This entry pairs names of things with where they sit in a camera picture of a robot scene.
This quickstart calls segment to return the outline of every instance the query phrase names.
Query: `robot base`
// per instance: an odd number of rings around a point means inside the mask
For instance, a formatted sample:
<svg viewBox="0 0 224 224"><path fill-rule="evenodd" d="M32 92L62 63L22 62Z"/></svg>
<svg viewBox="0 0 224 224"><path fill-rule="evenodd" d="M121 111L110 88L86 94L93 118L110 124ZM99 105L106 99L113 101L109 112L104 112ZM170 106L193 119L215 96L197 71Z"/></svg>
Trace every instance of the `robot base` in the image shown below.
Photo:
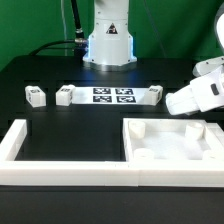
<svg viewBox="0 0 224 224"><path fill-rule="evenodd" d="M137 61L129 62L128 64L124 64L121 66L118 65L103 65L96 64L94 62L86 62L83 61L84 67L92 68L95 70L100 70L104 72L120 72L120 71L128 71L137 67Z"/></svg>

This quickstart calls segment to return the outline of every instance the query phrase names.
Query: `green background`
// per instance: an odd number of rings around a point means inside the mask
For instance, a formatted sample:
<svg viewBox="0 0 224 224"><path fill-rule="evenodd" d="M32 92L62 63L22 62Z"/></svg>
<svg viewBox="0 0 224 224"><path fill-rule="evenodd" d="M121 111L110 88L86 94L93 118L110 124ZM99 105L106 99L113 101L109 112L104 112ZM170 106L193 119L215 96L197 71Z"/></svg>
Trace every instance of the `green background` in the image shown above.
<svg viewBox="0 0 224 224"><path fill-rule="evenodd" d="M86 37L93 29L93 0L77 0ZM214 19L222 0L147 0L168 58L203 60L222 55ZM65 0L68 38L74 38L70 0ZM163 57L143 0L130 0L129 31L137 57ZM13 57L62 40L60 0L0 0L0 69ZM64 55L63 51L42 54Z"/></svg>

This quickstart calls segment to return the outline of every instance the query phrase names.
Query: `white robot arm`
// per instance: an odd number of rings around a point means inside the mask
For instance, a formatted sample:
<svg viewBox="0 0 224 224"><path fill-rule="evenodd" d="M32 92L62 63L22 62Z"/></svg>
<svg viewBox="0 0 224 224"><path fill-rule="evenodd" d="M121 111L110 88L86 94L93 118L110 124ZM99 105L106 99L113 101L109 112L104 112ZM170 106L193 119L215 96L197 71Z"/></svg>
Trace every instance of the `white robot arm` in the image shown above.
<svg viewBox="0 0 224 224"><path fill-rule="evenodd" d="M129 0L94 0L94 30L84 66L102 71L122 71L135 66L133 38L128 32Z"/></svg>
<svg viewBox="0 0 224 224"><path fill-rule="evenodd" d="M224 49L224 3L216 15L215 33ZM190 115L224 106L224 56L196 64L193 74L197 78L190 85L167 94L166 105L170 114Z"/></svg>

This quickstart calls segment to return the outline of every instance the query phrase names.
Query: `black table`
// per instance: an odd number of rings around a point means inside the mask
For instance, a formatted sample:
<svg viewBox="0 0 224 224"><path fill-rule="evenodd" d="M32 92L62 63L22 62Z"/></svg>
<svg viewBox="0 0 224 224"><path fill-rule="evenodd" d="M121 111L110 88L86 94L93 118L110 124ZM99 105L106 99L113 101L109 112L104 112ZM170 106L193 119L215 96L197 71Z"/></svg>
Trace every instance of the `black table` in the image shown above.
<svg viewBox="0 0 224 224"><path fill-rule="evenodd" d="M136 69L108 73L83 68L74 57L17 57L0 73L0 140L14 119L26 119L28 136L16 160L125 161L123 118L204 119L224 128L222 109L173 117L164 98L156 107L55 104L66 84L161 85L165 96L188 85L192 68L191 60L139 59ZM46 107L26 102L28 85L46 93ZM1 223L222 223L223 208L222 188L0 187Z"/></svg>

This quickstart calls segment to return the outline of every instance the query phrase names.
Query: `white block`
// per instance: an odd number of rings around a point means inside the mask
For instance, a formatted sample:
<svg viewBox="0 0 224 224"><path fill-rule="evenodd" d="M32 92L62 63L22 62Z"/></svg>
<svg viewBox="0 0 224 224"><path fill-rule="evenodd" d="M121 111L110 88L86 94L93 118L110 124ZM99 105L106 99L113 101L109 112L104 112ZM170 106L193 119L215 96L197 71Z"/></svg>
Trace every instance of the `white block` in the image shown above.
<svg viewBox="0 0 224 224"><path fill-rule="evenodd" d="M162 95L162 86L150 86L145 92L144 103L155 106L162 99Z"/></svg>
<svg viewBox="0 0 224 224"><path fill-rule="evenodd" d="M26 100L32 107L46 106L46 94L38 86L27 86L25 92Z"/></svg>
<svg viewBox="0 0 224 224"><path fill-rule="evenodd" d="M73 92L75 91L74 85L64 85L56 93L56 105L69 106L72 102Z"/></svg>

